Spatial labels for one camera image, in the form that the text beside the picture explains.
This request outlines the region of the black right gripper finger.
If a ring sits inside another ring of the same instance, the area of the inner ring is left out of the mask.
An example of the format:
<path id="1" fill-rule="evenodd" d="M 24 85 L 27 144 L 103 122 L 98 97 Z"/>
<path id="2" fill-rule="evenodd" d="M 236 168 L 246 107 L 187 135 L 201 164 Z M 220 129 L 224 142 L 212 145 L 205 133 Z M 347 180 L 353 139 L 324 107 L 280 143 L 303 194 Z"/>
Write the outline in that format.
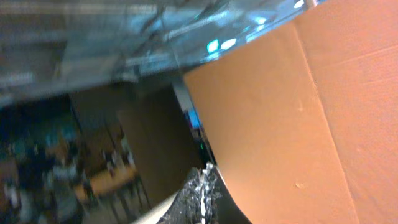
<path id="1" fill-rule="evenodd" d="M 219 222 L 218 202 L 223 195 L 216 185 L 216 166 L 207 163 L 204 169 L 193 168 L 171 206 L 158 224 L 216 224 Z"/>

